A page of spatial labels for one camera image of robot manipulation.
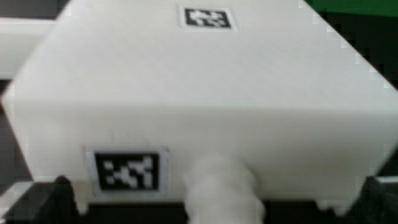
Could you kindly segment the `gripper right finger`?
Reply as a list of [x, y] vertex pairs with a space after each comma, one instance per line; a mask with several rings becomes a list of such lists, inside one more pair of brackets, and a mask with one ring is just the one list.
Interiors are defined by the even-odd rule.
[[398, 183], [366, 180], [355, 215], [359, 224], [398, 224]]

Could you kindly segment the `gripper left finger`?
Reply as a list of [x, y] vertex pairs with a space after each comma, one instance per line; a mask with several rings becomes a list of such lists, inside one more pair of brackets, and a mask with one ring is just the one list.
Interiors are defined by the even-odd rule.
[[71, 181], [16, 182], [0, 195], [0, 224], [80, 224]]

